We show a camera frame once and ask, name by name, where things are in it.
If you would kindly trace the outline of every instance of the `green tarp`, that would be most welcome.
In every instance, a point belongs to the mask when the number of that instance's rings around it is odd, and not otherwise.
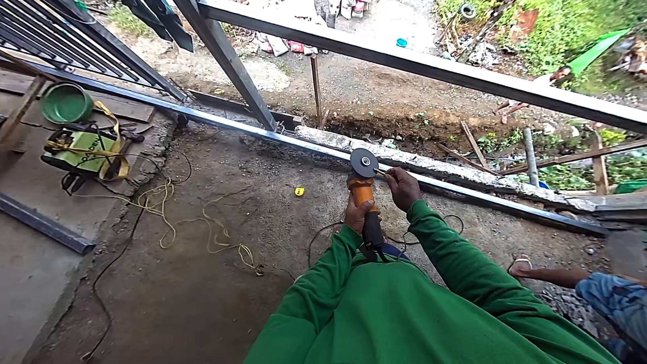
[[[579,74],[584,71],[586,67],[589,67],[591,62],[595,61],[595,58],[598,58],[602,53],[604,53],[604,51],[606,51],[610,46],[612,46],[617,40],[619,40],[623,35],[627,34],[630,30],[631,28],[616,30],[615,32],[610,32],[603,36],[600,36],[598,38],[598,43],[596,43],[591,49],[568,63],[568,65],[573,68],[572,73]]]

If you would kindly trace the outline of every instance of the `metal pipe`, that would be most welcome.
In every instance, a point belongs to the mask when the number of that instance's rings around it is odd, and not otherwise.
[[[257,128],[255,126],[243,124],[241,122],[225,119],[223,117],[218,117],[216,115],[212,115],[204,111],[188,108],[182,105],[177,105],[167,100],[162,100],[157,97],[145,95],[142,93],[137,93],[132,90],[123,89],[115,85],[105,84],[103,82],[82,77],[77,74],[61,72],[59,70],[51,69],[42,65],[37,65],[35,63],[33,63],[33,65],[35,67],[38,67],[44,72],[48,72],[59,78],[64,78],[69,81],[76,82],[77,84],[84,86],[84,88],[90,89],[92,91],[124,97],[130,100],[141,102],[143,104],[167,109],[176,113],[181,113],[196,122],[202,122],[204,124],[217,126],[219,128],[233,129],[236,131],[241,131],[243,133],[253,135],[255,137],[261,137],[272,141],[283,142],[297,148],[303,148],[310,152],[324,154],[329,157],[334,157],[344,161],[350,160],[350,154],[346,152],[341,152],[339,150],[313,144],[311,142],[289,137],[287,135],[279,134],[274,131],[269,131],[263,128]],[[380,163],[380,169],[388,170],[389,168],[391,167]],[[434,179],[432,177],[423,176],[416,173],[411,173],[411,175],[415,177],[420,183],[422,183],[423,186],[426,185],[428,187],[437,187],[443,190],[461,194],[463,196],[468,196],[478,201],[482,201],[486,203],[488,206],[493,208],[514,211],[516,216],[518,216],[518,214],[523,214],[544,225],[566,228],[578,233],[593,234],[595,236],[604,236],[609,233],[609,231],[605,227],[602,227],[599,225],[594,225],[592,223],[574,220],[559,214],[555,214],[553,212],[535,209],[534,207],[522,205],[521,203],[516,203],[513,201],[509,201],[507,199],[498,198],[496,196],[491,196],[489,194],[471,190],[469,188],[453,185],[449,182]]]
[[[200,13],[214,20],[273,34],[401,69],[403,71],[527,102],[569,115],[595,120],[618,128],[647,133],[647,111],[629,108],[555,87],[540,87],[531,81],[500,74],[440,57],[385,45],[333,28],[227,0],[200,0]]]
[[[523,129],[523,145],[526,149],[526,163],[530,184],[539,187],[539,174],[537,173],[537,160],[534,158],[534,145],[532,145],[532,129],[529,126]]]
[[[0,210],[77,253],[85,254],[96,245],[94,242],[3,193],[0,193]]]

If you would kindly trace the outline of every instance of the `metal frame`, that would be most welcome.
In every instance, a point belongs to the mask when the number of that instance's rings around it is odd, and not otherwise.
[[[77,253],[85,254],[96,245],[94,242],[3,193],[0,193],[0,211],[13,216],[25,225],[40,231]]]
[[[296,18],[259,11],[229,0],[199,0],[200,14],[239,27],[314,45],[403,71],[461,85],[543,108],[595,120],[618,128],[647,133],[647,111],[587,97],[531,81],[386,46],[377,41]]]
[[[286,143],[296,148],[302,148],[310,152],[324,154],[329,157],[341,159],[343,161],[350,160],[350,154],[346,152],[341,152],[339,150],[334,150],[332,148],[313,144],[311,142],[303,141],[301,139],[289,137],[287,135],[276,133],[274,131],[269,131],[269,130],[257,128],[255,126],[243,124],[241,122],[229,120],[223,117],[218,117],[216,115],[212,115],[204,111],[188,108],[186,106],[177,105],[172,102],[162,100],[160,98],[145,95],[142,93],[137,93],[135,91],[131,91],[128,89],[123,89],[115,85],[105,84],[103,82],[78,76],[76,74],[61,72],[59,70],[50,69],[42,65],[35,65],[35,66],[56,77],[64,78],[71,82],[76,82],[77,84],[80,84],[92,91],[98,91],[102,93],[107,93],[109,95],[124,97],[130,100],[141,102],[143,104],[155,106],[162,109],[167,109],[176,113],[186,115],[189,119],[192,119],[196,122],[202,122],[203,124],[217,126],[219,128],[228,128],[236,131],[241,131],[243,133],[247,133],[255,137],[261,137],[272,141]],[[380,163],[380,168],[387,170],[391,167]],[[502,199],[496,196],[491,196],[486,193],[471,190],[469,188],[453,185],[449,182],[440,181],[432,177],[422,176],[416,173],[411,173],[411,175],[415,177],[418,180],[418,182],[422,183],[424,187],[441,188],[443,190],[455,192],[460,195],[467,196],[469,198],[474,198],[476,199],[476,201],[480,201],[481,203],[484,203],[489,207],[497,208],[499,210],[512,211],[515,214],[522,214],[525,217],[532,218],[544,225],[548,225],[551,227],[563,227],[577,233],[586,233],[586,234],[592,234],[595,236],[604,236],[609,233],[609,231],[605,227],[602,227],[599,225],[594,225],[592,223],[574,220],[559,214],[555,214],[553,212],[535,209],[534,207],[529,207],[526,205],[522,205],[521,203],[516,203],[513,201],[509,201],[507,199]]]
[[[175,0],[186,20],[193,27],[204,45],[218,61],[220,67],[232,81],[238,92],[249,105],[256,119],[265,129],[275,131],[276,121],[267,108],[263,97],[256,89],[254,81],[249,77],[243,62],[236,54],[236,50],[227,39],[220,23],[205,19],[198,11],[195,0]]]
[[[73,0],[0,0],[0,47],[186,98]]]

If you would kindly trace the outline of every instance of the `angle grinder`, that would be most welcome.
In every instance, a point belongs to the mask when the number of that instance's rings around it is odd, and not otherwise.
[[[351,153],[351,171],[348,173],[346,185],[353,193],[356,206],[373,199],[371,187],[375,182],[373,177],[377,174],[378,168],[377,158],[368,150],[357,148]],[[379,255],[383,262],[388,262],[384,254],[382,254],[384,237],[376,205],[364,216],[362,238],[364,239],[364,244],[360,246],[360,251],[368,261],[377,262],[377,256]]]

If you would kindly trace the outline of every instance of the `concrete floor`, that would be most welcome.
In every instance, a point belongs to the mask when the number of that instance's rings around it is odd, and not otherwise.
[[[29,77],[0,71],[0,113],[7,115],[13,110],[20,100],[15,93],[24,91],[29,82]],[[151,113],[150,107],[117,99],[106,102],[120,114],[127,113],[130,117],[148,121],[144,114],[146,110]],[[95,113],[92,118],[100,126],[108,122],[105,115]],[[23,121],[55,127],[43,118],[38,102],[31,105]],[[147,131],[146,140],[134,145],[130,152],[146,152],[162,164],[163,159],[157,155],[164,151],[162,141],[172,123],[162,117],[150,121],[155,127]],[[45,140],[51,133],[44,128],[19,125],[18,135],[24,135],[21,148],[26,152],[0,159],[0,192],[89,240],[109,240],[112,225],[119,222],[126,211],[122,209],[123,202],[70,197],[62,191],[60,181],[65,171],[40,160]],[[155,171],[151,164],[133,162],[134,157],[131,158],[130,176],[135,181],[143,183]],[[108,185],[122,193],[134,191],[125,181]],[[106,195],[108,191],[91,181],[78,193]],[[78,266],[83,265],[83,256],[3,213],[0,213],[0,226],[3,227],[3,238],[0,239],[0,291],[3,292],[0,295],[0,363],[13,364],[23,359],[32,343],[35,342],[39,348],[65,312],[76,287],[72,275]]]
[[[82,257],[0,212],[0,363],[19,363]]]
[[[162,249],[160,238],[168,227],[160,216],[144,213],[131,245],[97,284],[113,318],[95,353],[101,363],[242,362],[293,277],[306,271],[313,234],[339,219],[345,209],[347,165],[235,132],[214,136],[216,130],[190,128],[171,144],[192,160],[193,172],[187,182],[175,186],[166,204],[168,220],[200,218],[207,201],[242,190],[206,212],[229,230],[229,239],[214,230],[219,242],[248,246],[254,264],[261,264],[265,274],[258,277],[246,267],[237,249],[210,253],[208,249],[219,247],[207,246],[209,228],[204,221],[181,223],[176,241]],[[165,168],[174,179],[188,172],[181,157],[170,158]],[[161,183],[157,178],[148,188]],[[294,187],[305,187],[305,194],[295,196]],[[408,226],[404,213],[392,203],[384,182],[378,181],[374,191],[382,227],[399,238]],[[459,215],[465,224],[463,235],[502,266],[510,264],[513,254],[526,253],[538,267],[605,268],[603,242],[597,239],[442,196],[425,198],[442,214]],[[131,209],[115,227],[121,233],[96,249],[74,304],[31,363],[79,363],[99,340],[108,320],[91,284],[121,252],[137,212]],[[455,219],[449,223],[459,227]],[[315,240],[313,261],[328,246],[330,234],[331,229]],[[584,251],[588,247],[595,247],[593,255]],[[418,245],[407,253],[441,281]]]

